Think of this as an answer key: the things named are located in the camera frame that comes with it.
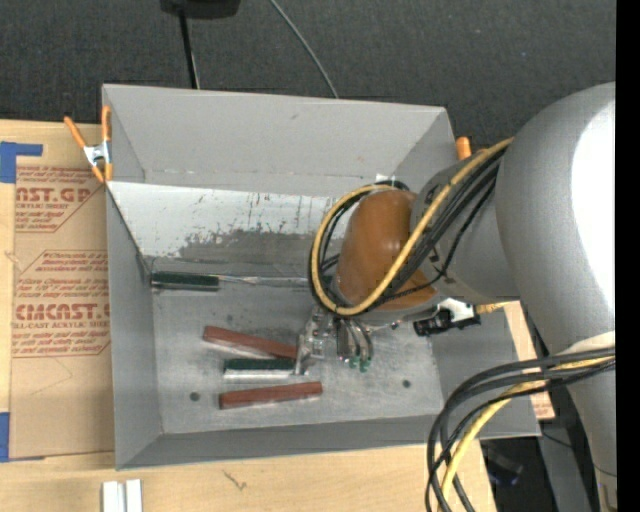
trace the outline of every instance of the green object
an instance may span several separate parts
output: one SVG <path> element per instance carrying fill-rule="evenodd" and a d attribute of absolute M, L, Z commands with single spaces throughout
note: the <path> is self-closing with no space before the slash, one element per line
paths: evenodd
<path fill-rule="evenodd" d="M 227 359 L 224 371 L 293 371 L 296 362 L 293 359 Z"/>
<path fill-rule="evenodd" d="M 217 290 L 220 286 L 220 279 L 211 274 L 158 271 L 151 273 L 151 285 L 160 288 Z"/>

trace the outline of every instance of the brown leather cover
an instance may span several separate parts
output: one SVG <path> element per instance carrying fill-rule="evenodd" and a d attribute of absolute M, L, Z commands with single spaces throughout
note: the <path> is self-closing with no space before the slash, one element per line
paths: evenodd
<path fill-rule="evenodd" d="M 343 296 L 352 304 L 362 302 L 378 286 L 409 238 L 413 192 L 385 190 L 364 198 L 353 212 L 338 261 L 336 279 Z M 416 271 L 400 292 L 426 284 Z M 413 308 L 436 294 L 432 287 L 383 304 L 378 309 Z"/>

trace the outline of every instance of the black floor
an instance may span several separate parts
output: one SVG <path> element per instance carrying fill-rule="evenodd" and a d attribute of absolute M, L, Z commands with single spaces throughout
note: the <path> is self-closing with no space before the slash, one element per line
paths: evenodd
<path fill-rule="evenodd" d="M 345 98 L 439 105 L 487 145 L 615 80 L 615 0 L 279 0 Z M 160 0 L 2 0 L 0 117 L 96 121 L 103 82 L 188 87 Z M 190 23 L 203 88 L 329 96 L 269 0 Z"/>

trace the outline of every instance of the yellow wire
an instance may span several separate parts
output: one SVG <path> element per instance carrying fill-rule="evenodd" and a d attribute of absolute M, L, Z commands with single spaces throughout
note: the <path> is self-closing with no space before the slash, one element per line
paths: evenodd
<path fill-rule="evenodd" d="M 365 309 L 371 306 L 383 294 L 383 292 L 387 289 L 387 287 L 389 286 L 393 278 L 398 274 L 398 272 L 402 268 L 402 265 L 404 265 L 407 257 L 409 256 L 409 253 L 413 250 L 416 242 L 418 241 L 418 239 L 420 238 L 420 236 L 428 226 L 429 222 L 431 222 L 431 219 L 433 218 L 435 212 L 440 207 L 440 205 L 445 200 L 445 198 L 449 195 L 452 188 L 455 187 L 461 180 L 463 180 L 471 171 L 476 169 L 479 165 L 486 162 L 493 155 L 495 155 L 496 153 L 498 153 L 499 151 L 507 147 L 512 140 L 513 138 L 503 140 L 502 142 L 499 142 L 495 146 L 492 146 L 491 148 L 485 151 L 478 152 L 475 158 L 469 161 L 469 163 L 465 164 L 462 167 L 462 169 L 460 169 L 455 174 L 455 176 L 451 178 L 449 183 L 447 183 L 442 188 L 442 190 L 438 193 L 438 195 L 433 200 L 429 208 L 427 208 L 427 211 L 425 211 L 424 215 L 420 219 L 420 222 L 415 227 L 415 229 L 411 233 L 411 236 L 402 247 L 400 254 L 398 254 L 395 261 L 387 271 L 387 274 L 380 281 L 376 289 L 373 290 L 373 292 L 371 292 L 371 294 L 366 299 L 364 299 L 360 304 L 356 304 L 355 306 L 351 306 L 351 307 L 338 306 L 327 296 L 327 294 L 324 292 L 322 288 L 322 283 L 320 281 L 320 272 L 318 269 L 320 246 L 322 245 L 322 238 L 324 237 L 324 233 L 329 225 L 329 222 L 333 218 L 335 212 L 338 211 L 338 208 L 340 206 L 342 206 L 346 201 L 348 201 L 355 195 L 369 189 L 369 187 L 375 187 L 372 190 L 380 189 L 382 187 L 380 185 L 370 185 L 369 187 L 362 187 L 362 188 L 359 188 L 358 190 L 350 192 L 349 194 L 344 196 L 342 199 L 340 199 L 340 201 L 338 201 L 338 203 L 336 203 L 336 205 L 329 211 L 329 213 L 326 215 L 326 217 L 323 219 L 322 223 L 320 224 L 320 228 L 316 233 L 316 237 L 315 237 L 315 240 L 313 241 L 313 246 L 311 248 L 311 282 L 312 282 L 314 291 L 316 292 L 316 295 L 320 299 L 320 302 L 322 302 L 322 304 L 326 308 L 328 308 L 329 310 L 341 316 L 357 315 L 358 313 L 362 313 Z"/>
<path fill-rule="evenodd" d="M 614 359 L 615 356 L 607 356 L 600 357 L 597 359 L 588 359 L 585 361 L 575 361 L 572 363 L 565 363 L 556 366 L 553 370 L 568 370 L 571 368 L 583 368 L 586 366 L 593 366 L 595 364 L 603 363 L 605 361 L 610 361 Z M 523 382 L 521 384 L 516 384 L 512 386 L 507 391 L 502 393 L 502 395 L 507 395 L 511 393 L 519 393 L 521 391 L 528 391 L 530 389 L 541 388 L 544 386 L 546 380 L 537 380 L 533 382 Z M 442 494 L 447 499 L 447 495 L 451 490 L 451 485 L 453 482 L 453 477 L 458 471 L 458 467 L 460 466 L 460 462 L 462 461 L 466 451 L 469 448 L 471 442 L 475 439 L 476 435 L 482 430 L 482 427 L 486 425 L 486 423 L 505 405 L 507 405 L 511 401 L 511 398 L 505 398 L 500 402 L 493 403 L 489 405 L 480 416 L 478 416 L 475 421 L 471 424 L 469 429 L 465 432 L 464 436 L 460 440 L 460 443 L 455 449 L 453 456 L 451 457 L 451 461 L 447 466 L 447 471 L 444 475 L 444 479 L 442 480 Z"/>

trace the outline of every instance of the cardboard box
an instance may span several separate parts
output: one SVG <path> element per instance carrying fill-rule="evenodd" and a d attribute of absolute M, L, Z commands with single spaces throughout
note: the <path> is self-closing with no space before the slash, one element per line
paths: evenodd
<path fill-rule="evenodd" d="M 98 141 L 96 126 L 80 129 Z M 0 140 L 43 150 L 17 159 L 14 246 L 3 254 L 14 292 L 9 456 L 110 450 L 105 189 L 62 123 L 3 121 Z"/>

